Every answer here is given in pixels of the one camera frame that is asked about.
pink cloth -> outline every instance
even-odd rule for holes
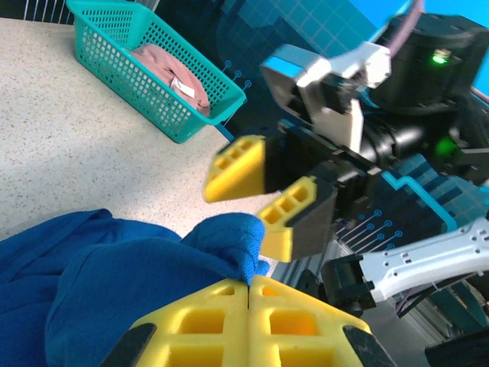
[[[200,80],[176,57],[155,44],[145,44],[133,50],[131,55],[194,109],[209,117],[210,104],[206,90]]]

mesh basket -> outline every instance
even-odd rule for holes
[[[77,60],[175,142],[225,121],[246,100],[239,86],[144,5],[124,0],[67,5],[75,16]],[[129,54],[143,44],[162,47],[199,78],[209,97],[209,117]]]

speckled countertop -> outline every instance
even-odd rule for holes
[[[177,145],[74,57],[73,27],[0,19],[0,239],[53,216],[104,207],[185,235],[270,197],[202,200],[213,127]]]

cable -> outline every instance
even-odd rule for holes
[[[482,102],[487,103],[489,105],[489,96],[487,94],[483,94],[479,89],[472,87],[471,91],[478,97]]]
[[[416,288],[411,288],[406,293],[404,298],[399,301],[399,303],[396,305],[396,314],[399,314],[399,312],[403,309],[404,304],[406,304],[406,302],[411,298],[411,296],[413,296],[415,294],[415,290],[416,290]]]
[[[407,13],[403,23],[386,45],[390,50],[390,58],[395,58],[401,47],[406,43],[424,11],[424,0],[413,0],[409,13]]]
[[[437,283],[436,285],[432,285],[431,287],[428,287],[427,289],[423,290],[423,291],[420,291],[420,292],[416,292],[414,294],[411,294],[410,296],[408,296],[406,298],[406,301],[410,300],[410,299],[414,299],[413,302],[411,302],[409,304],[409,306],[407,306],[406,308],[404,308],[403,310],[400,310],[399,313],[397,314],[397,316],[401,319],[403,318],[404,316],[406,316],[414,307],[416,307],[418,304],[420,304],[422,301],[424,301],[427,297],[429,297],[430,295],[432,295],[433,293],[435,293],[436,291],[440,291],[441,289],[443,288],[446,288],[446,287],[449,287],[455,283],[458,283],[459,281],[462,281],[466,278],[469,278],[471,276],[473,276],[474,273],[471,273],[471,274],[464,274],[464,275],[459,275],[457,277],[453,277],[453,278],[449,278],[449,279],[446,279],[444,281],[440,281],[439,283]]]

blue cloth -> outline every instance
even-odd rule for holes
[[[98,365],[146,313],[224,278],[266,274],[263,237],[247,214],[206,219],[181,239],[102,209],[0,242],[0,365]]]

